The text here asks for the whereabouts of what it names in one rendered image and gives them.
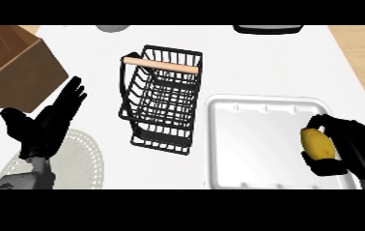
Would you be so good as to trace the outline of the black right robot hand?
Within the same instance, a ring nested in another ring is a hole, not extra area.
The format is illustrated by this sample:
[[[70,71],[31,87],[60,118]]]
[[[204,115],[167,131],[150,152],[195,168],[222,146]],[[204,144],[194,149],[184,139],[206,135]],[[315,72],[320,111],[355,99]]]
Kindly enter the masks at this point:
[[[314,159],[302,152],[305,163],[315,175],[336,176],[351,172],[365,181],[365,125],[355,120],[334,118],[328,114],[315,115],[308,122],[309,129],[324,127],[342,159]]]

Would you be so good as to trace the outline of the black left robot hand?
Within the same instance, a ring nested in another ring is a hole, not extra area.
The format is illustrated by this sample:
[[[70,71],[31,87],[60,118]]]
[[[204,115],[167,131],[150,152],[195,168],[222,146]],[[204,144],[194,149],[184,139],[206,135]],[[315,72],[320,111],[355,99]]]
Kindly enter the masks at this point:
[[[71,120],[86,97],[82,78],[74,76],[55,103],[43,108],[34,119],[12,107],[0,111],[8,134],[21,143],[21,159],[49,159],[58,153]]]

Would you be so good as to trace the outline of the yellow lemon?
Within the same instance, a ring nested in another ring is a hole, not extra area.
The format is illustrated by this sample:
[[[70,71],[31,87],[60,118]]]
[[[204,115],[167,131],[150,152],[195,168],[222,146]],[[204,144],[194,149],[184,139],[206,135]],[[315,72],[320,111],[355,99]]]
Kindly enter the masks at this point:
[[[305,152],[314,160],[336,157],[336,146],[321,130],[302,129],[302,144]]]

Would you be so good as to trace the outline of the white tray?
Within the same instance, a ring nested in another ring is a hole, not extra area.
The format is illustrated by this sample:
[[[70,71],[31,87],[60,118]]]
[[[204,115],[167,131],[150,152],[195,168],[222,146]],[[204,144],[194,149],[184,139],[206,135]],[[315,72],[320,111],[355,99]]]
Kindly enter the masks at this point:
[[[317,176],[302,156],[302,128],[330,112],[314,98],[213,95],[204,105],[206,186],[357,189],[352,174]]]

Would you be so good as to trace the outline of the white woven placemat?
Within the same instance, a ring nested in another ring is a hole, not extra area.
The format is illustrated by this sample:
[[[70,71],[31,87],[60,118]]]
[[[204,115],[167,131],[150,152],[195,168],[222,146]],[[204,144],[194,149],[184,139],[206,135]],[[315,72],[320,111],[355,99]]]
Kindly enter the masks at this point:
[[[57,174],[52,189],[101,189],[104,181],[102,151],[94,137],[82,130],[70,130],[58,153],[49,158]],[[33,169],[27,160],[14,156],[0,170],[6,175],[27,173]]]

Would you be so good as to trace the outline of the brown cardboard box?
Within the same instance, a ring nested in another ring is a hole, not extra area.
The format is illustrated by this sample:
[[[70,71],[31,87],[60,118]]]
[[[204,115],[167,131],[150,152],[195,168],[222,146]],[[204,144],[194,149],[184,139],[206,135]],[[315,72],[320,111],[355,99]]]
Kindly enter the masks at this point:
[[[31,113],[67,79],[45,41],[18,25],[0,25],[0,108]]]

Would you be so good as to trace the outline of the grey round object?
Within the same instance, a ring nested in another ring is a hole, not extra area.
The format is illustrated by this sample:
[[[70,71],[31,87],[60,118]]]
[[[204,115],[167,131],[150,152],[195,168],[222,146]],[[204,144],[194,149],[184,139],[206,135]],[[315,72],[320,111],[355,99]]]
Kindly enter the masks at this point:
[[[130,25],[96,25],[96,26],[99,30],[107,33],[122,32],[130,27]]]

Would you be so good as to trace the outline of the black appliance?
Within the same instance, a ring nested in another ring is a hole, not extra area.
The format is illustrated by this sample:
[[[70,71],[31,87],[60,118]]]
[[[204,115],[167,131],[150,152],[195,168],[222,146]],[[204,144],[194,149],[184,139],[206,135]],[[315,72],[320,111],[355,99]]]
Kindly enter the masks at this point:
[[[238,33],[258,35],[296,34],[302,29],[302,25],[234,25]]]

